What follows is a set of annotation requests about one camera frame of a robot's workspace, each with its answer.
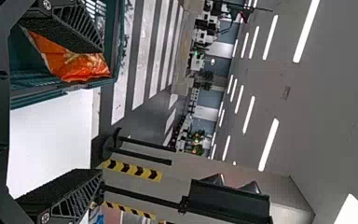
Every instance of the white panel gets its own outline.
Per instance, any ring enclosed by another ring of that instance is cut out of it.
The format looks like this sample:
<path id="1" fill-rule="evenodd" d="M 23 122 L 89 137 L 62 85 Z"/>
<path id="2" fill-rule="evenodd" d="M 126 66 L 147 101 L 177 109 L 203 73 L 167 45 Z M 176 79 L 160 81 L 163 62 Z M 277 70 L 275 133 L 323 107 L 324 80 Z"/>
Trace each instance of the white panel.
<path id="1" fill-rule="evenodd" d="M 81 219 L 80 224 L 89 224 L 89 211 L 86 212 L 86 215 Z"/>
<path id="2" fill-rule="evenodd" d="M 161 67 L 161 57 L 162 57 L 162 49 L 164 44 L 164 36 L 165 30 L 167 26 L 167 19 L 168 19 L 168 9 L 170 6 L 170 1 L 162 1 L 161 3 L 161 12 L 159 15 L 159 25 L 158 25 L 158 36 L 156 42 L 156 54 L 153 64 L 153 74 L 152 80 L 150 84 L 150 94 L 149 97 L 152 98 L 157 94 L 158 88 L 158 75 L 159 69 Z"/>
<path id="3" fill-rule="evenodd" d="M 232 44 L 213 42 L 212 45 L 209 47 L 208 55 L 231 59 L 233 50 L 234 45 Z"/>
<path id="4" fill-rule="evenodd" d="M 161 91 L 165 90 L 165 88 L 167 87 L 167 78 L 169 72 L 168 69 L 170 66 L 170 58 L 171 58 L 172 42 L 173 42 L 173 31 L 175 28 L 175 22 L 178 15 L 177 9 L 178 9 L 178 2 L 173 1 L 170 31 L 168 32 L 167 49 L 165 51 L 164 68 L 162 70 L 162 77 L 161 77 L 161 88 L 160 88 Z"/>
<path id="5" fill-rule="evenodd" d="M 117 82 L 113 92 L 113 109 L 112 109 L 112 125 L 124 118 L 126 111 L 127 85 L 129 79 L 130 57 L 131 57 L 131 42 L 132 42 L 132 27 L 135 10 L 135 0 L 129 0 L 132 7 L 128 7 L 125 14 L 124 33 L 128 37 L 126 55 L 123 59 L 120 72 L 118 74 Z"/>
<path id="6" fill-rule="evenodd" d="M 171 109 L 171 107 L 176 103 L 176 101 L 178 100 L 178 97 L 179 97 L 179 95 L 177 95 L 177 94 L 171 94 L 169 109 Z"/>
<path id="7" fill-rule="evenodd" d="M 358 224 L 358 200 L 348 195 L 334 224 Z"/>
<path id="8" fill-rule="evenodd" d="M 171 58 L 171 72 L 170 72 L 170 77 L 168 79 L 168 85 L 172 84 L 172 79 L 173 79 L 173 71 L 174 71 L 174 67 L 176 65 L 176 56 L 177 56 L 177 51 L 178 51 L 178 45 L 179 45 L 179 36 L 180 36 L 180 31 L 182 28 L 182 18 L 183 18 L 183 8 L 180 7 L 179 8 L 179 17 L 178 17 L 178 24 L 176 25 L 176 34 L 175 34 L 175 41 L 173 42 L 173 54 L 172 54 L 172 58 Z"/>
<path id="9" fill-rule="evenodd" d="M 167 119 L 167 123 L 165 124 L 165 133 L 171 128 L 173 121 L 175 120 L 176 109 L 170 114 L 170 117 Z"/>
<path id="10" fill-rule="evenodd" d="M 170 132 L 168 133 L 167 137 L 165 138 L 163 146 L 166 147 L 170 143 L 171 138 L 172 138 L 172 132 L 173 132 L 173 128 L 171 128 Z"/>
<path id="11" fill-rule="evenodd" d="M 219 114 L 218 109 L 197 105 L 194 113 L 194 118 L 207 119 L 216 122 L 218 114 Z"/>
<path id="12" fill-rule="evenodd" d="M 150 44 L 152 40 L 153 21 L 156 0 L 147 0 L 144 4 L 141 36 L 139 39 L 138 63 L 136 65 L 136 79 L 133 88 L 132 109 L 144 103 L 147 66 L 149 62 Z"/>
<path id="13" fill-rule="evenodd" d="M 100 133 L 101 87 L 93 90 L 92 99 L 92 130 L 91 138 Z"/>
<path id="14" fill-rule="evenodd" d="M 10 112 L 11 196 L 17 198 L 75 168 L 90 168 L 92 95 L 70 92 Z"/>

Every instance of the green metal frame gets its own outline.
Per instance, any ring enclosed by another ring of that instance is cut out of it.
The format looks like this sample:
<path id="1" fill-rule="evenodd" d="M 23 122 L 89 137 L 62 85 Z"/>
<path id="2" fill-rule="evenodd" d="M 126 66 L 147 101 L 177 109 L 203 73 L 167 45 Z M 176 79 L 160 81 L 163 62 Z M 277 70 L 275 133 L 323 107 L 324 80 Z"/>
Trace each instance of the green metal frame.
<path id="1" fill-rule="evenodd" d="M 104 58 L 111 68 L 113 77 L 93 79 L 88 82 L 63 82 L 48 71 L 40 54 L 34 48 L 12 45 L 11 53 L 14 54 L 14 57 L 10 58 L 12 110 L 64 96 L 68 91 L 89 90 L 116 83 L 127 42 L 124 34 L 125 0 L 108 0 L 106 9 Z M 23 35 L 20 28 L 13 29 L 12 33 Z M 20 58 L 24 54 L 31 60 L 22 62 Z"/>

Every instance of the white machine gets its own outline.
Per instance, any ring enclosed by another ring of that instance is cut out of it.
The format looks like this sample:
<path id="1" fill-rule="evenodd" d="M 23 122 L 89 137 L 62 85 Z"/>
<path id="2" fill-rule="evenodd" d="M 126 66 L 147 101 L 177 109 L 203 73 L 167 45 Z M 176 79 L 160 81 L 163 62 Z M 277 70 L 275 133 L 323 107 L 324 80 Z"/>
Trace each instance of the white machine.
<path id="1" fill-rule="evenodd" d="M 191 63 L 190 70 L 199 72 L 202 68 L 205 67 L 205 54 L 198 53 L 196 51 L 191 51 Z"/>
<path id="2" fill-rule="evenodd" d="M 205 45 L 212 45 L 212 43 L 217 39 L 216 35 L 208 35 L 206 30 L 194 29 L 192 39 L 194 42 Z"/>

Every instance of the gray floor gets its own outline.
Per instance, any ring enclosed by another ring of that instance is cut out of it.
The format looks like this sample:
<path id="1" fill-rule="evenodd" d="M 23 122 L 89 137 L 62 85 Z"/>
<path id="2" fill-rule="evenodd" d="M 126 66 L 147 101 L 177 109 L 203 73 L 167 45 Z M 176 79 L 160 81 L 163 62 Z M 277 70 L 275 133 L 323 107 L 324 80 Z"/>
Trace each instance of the gray floor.
<path id="1" fill-rule="evenodd" d="M 170 27 L 171 15 L 172 15 L 172 5 L 173 1 L 170 1 L 168 19 L 167 19 L 167 29 L 164 36 L 163 52 L 161 57 L 161 69 L 159 71 L 158 77 L 158 93 L 149 99 L 149 91 L 151 85 L 151 76 L 153 72 L 153 64 L 155 59 L 155 49 L 157 43 L 158 35 L 158 23 L 159 23 L 159 14 L 161 10 L 162 0 L 157 0 L 154 16 L 154 25 L 152 31 L 152 40 L 149 52 L 149 62 L 146 73 L 146 83 L 145 83 L 145 101 L 142 105 L 132 110 L 131 106 L 134 99 L 134 85 L 136 79 L 138 63 L 138 48 L 140 48 L 140 35 L 142 30 L 142 21 L 143 21 L 143 11 L 144 4 L 146 0 L 137 0 L 135 9 L 134 9 L 134 19 L 133 19 L 133 28 L 132 28 L 132 42 L 131 42 L 131 57 L 129 65 L 129 74 L 128 74 L 128 88 L 127 88 L 127 97 L 126 97 L 126 108 L 125 108 L 125 117 L 124 119 L 119 120 L 114 125 L 111 125 L 112 120 L 112 109 L 113 109 L 113 100 L 114 100 L 114 86 L 105 86 L 101 88 L 101 108 L 100 108 L 100 126 L 99 126 L 99 136 L 93 139 L 92 141 L 92 151 L 91 151 L 91 167 L 98 166 L 102 160 L 100 156 L 101 145 L 106 136 L 113 133 L 117 127 L 124 128 L 126 133 L 129 133 L 132 138 L 143 140 L 150 143 L 162 144 L 166 137 L 165 128 L 166 122 L 170 114 L 176 108 L 175 120 L 172 124 L 174 127 L 179 118 L 185 110 L 186 99 L 179 97 L 176 104 L 169 109 L 170 97 L 171 97 L 171 86 L 168 86 L 167 79 L 167 88 L 164 91 L 160 91 L 161 86 L 161 77 L 162 77 L 162 66 L 164 64 L 166 54 L 166 46 L 168 40 L 168 32 Z M 175 20 L 175 29 L 173 33 L 176 32 L 176 24 L 178 19 Z M 171 70 L 172 63 L 169 65 L 168 71 Z"/>

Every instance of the metal grating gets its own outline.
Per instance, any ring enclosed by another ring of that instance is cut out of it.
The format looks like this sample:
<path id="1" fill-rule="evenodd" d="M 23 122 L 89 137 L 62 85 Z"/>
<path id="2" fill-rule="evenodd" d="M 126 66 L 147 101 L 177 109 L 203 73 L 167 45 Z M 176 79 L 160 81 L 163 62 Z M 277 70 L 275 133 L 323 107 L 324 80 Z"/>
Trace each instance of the metal grating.
<path id="1" fill-rule="evenodd" d="M 13 71 L 11 72 L 10 82 L 13 91 L 63 83 L 58 77 L 50 73 L 36 72 L 34 70 Z"/>
<path id="2" fill-rule="evenodd" d="M 16 202 L 36 224 L 41 223 L 45 214 L 50 220 L 77 224 L 91 202 L 100 200 L 102 175 L 101 170 L 75 169 L 21 196 Z"/>
<path id="3" fill-rule="evenodd" d="M 96 196 L 102 177 L 96 176 L 52 207 L 52 217 L 74 218 L 79 223 Z"/>
<path id="4" fill-rule="evenodd" d="M 83 38 L 88 39 L 91 44 L 97 46 L 99 49 L 103 49 L 103 41 L 101 39 L 103 34 L 100 34 L 95 29 L 95 23 L 93 20 L 95 19 L 95 13 L 97 11 L 101 10 L 97 10 L 96 6 L 94 6 L 94 15 L 91 16 L 89 7 L 86 7 L 85 4 L 55 7 L 53 8 L 53 18 L 61 20 L 66 25 L 76 30 Z"/>

